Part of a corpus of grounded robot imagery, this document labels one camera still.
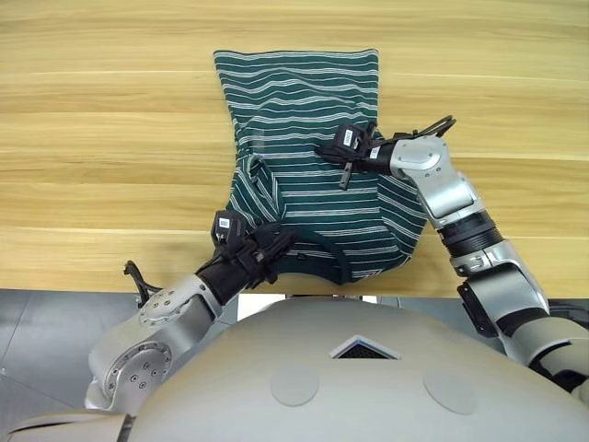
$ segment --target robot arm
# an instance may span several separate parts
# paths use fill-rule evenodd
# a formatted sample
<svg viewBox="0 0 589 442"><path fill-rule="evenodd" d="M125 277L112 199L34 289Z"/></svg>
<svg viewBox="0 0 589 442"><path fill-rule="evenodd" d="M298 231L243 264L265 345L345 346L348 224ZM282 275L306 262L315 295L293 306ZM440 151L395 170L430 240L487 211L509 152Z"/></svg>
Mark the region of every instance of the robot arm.
<svg viewBox="0 0 589 442"><path fill-rule="evenodd" d="M195 346L244 288L273 283L272 265L292 246L276 225L250 234L234 212L217 212L213 258L195 274L155 293L130 319L109 330L89 356L86 407L136 415L174 362Z"/></svg>
<svg viewBox="0 0 589 442"><path fill-rule="evenodd" d="M553 380L589 404L589 331L553 318L542 289L507 239L503 239L468 178L456 171L441 136L456 122L446 117L412 134L374 139L366 129L340 126L318 154L345 164L340 186L355 171L411 181L450 263L466 281L458 288L477 331L499 336L512 359Z"/></svg>

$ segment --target vent grille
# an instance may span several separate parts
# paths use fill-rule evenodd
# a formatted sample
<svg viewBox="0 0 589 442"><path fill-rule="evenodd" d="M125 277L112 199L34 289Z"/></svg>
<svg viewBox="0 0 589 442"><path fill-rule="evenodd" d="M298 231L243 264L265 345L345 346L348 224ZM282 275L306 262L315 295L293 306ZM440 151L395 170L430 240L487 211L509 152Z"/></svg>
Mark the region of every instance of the vent grille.
<svg viewBox="0 0 589 442"><path fill-rule="evenodd" d="M353 347L349 348L341 355L337 357L337 359L390 359L385 355L381 355L380 353L376 352L372 348L368 348L361 343L357 343Z"/></svg>
<svg viewBox="0 0 589 442"><path fill-rule="evenodd" d="M396 352L360 335L355 335L338 345L329 355L333 359L400 359Z"/></svg>

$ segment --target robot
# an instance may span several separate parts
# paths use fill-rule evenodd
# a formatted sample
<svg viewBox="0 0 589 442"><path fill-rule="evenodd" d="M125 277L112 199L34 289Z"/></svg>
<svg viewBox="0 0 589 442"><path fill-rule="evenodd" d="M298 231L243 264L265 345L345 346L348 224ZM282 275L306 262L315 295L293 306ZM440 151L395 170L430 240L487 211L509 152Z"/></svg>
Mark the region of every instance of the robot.
<svg viewBox="0 0 589 442"><path fill-rule="evenodd" d="M344 190L363 171L415 185L465 278L465 311L507 356L408 310L295 297L232 326L167 379L235 295L276 280L273 265L295 241L217 212L214 256L196 273L148 297L153 287L128 267L144 305L92 350L88 410L29 419L6 442L589 440L589 331L549 315L453 167L442 135L455 122L387 140L375 124L344 124L318 153L344 165Z"/></svg>

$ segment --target green striped shirt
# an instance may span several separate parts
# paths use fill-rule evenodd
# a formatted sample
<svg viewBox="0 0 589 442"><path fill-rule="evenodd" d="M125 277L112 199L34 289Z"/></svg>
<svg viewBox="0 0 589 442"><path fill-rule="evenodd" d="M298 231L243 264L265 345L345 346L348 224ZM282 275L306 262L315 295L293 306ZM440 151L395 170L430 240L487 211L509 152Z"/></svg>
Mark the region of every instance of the green striped shirt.
<svg viewBox="0 0 589 442"><path fill-rule="evenodd" d="M280 222L298 242L279 272L358 281L410 258L426 216L408 182L354 174L315 148L344 122L376 121L378 54L214 53L236 131L237 166L227 208L252 227Z"/></svg>

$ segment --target wooden table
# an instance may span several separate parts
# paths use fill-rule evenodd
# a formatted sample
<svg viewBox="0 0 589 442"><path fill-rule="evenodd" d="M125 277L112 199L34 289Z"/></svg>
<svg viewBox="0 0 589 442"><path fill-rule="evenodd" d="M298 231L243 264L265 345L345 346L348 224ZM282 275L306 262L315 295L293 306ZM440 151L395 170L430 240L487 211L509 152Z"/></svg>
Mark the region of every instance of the wooden table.
<svg viewBox="0 0 589 442"><path fill-rule="evenodd" d="M233 128L212 52L380 51L385 134L458 118L446 139L550 297L587 297L587 0L4 0L0 286L132 291L212 251ZM426 229L400 270L261 293L453 297Z"/></svg>

